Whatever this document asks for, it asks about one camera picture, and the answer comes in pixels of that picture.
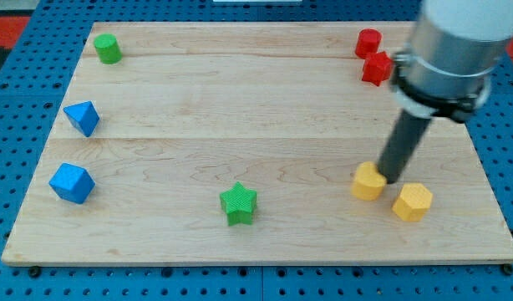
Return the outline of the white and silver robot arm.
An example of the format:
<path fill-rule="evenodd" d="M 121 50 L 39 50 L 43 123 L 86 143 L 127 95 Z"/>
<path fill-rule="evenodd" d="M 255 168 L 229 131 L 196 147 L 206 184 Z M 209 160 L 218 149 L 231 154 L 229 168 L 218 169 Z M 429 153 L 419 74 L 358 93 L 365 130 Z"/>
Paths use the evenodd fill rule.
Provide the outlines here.
<path fill-rule="evenodd" d="M 487 101 L 513 39 L 513 0 L 424 0 L 391 79 L 401 120 L 463 123 Z"/>

